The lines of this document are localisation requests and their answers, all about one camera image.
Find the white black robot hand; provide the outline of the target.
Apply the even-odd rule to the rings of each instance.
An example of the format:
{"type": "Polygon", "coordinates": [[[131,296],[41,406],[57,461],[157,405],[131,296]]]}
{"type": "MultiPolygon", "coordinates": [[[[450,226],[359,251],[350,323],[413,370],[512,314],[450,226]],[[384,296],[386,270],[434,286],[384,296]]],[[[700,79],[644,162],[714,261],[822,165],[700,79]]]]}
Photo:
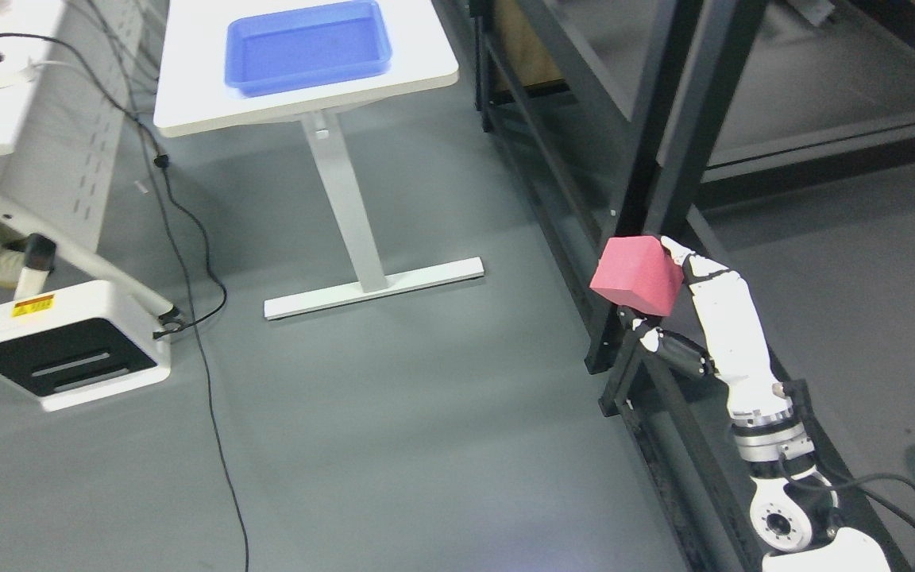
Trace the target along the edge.
{"type": "Polygon", "coordinates": [[[767,427],[793,417],[791,399],[772,372],[751,290],[733,268],[667,236],[658,238],[683,272],[707,343],[702,369],[728,387],[727,410],[737,427],[767,427]]]}

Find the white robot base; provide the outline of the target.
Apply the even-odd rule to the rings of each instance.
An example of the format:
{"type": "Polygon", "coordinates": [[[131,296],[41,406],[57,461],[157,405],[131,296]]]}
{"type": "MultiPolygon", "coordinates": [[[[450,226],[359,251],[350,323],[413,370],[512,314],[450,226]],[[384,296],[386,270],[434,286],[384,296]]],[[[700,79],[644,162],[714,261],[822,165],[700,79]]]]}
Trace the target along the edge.
{"type": "Polygon", "coordinates": [[[167,380],[159,319],[113,282],[47,291],[55,255],[50,238],[29,236],[14,297],[0,304],[0,379],[45,412],[167,380]]]}

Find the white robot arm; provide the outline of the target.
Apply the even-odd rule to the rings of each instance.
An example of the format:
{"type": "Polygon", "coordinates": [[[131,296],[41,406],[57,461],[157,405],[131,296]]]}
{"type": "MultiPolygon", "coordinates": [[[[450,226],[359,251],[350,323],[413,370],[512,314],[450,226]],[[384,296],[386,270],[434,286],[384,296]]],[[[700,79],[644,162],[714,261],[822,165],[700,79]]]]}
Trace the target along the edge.
{"type": "Polygon", "coordinates": [[[748,516],[767,545],[762,571],[890,571],[880,542],[846,524],[841,491],[818,467],[806,421],[814,417],[803,380],[784,381],[790,402],[784,419],[766,426],[731,427],[755,491],[748,516]]]}

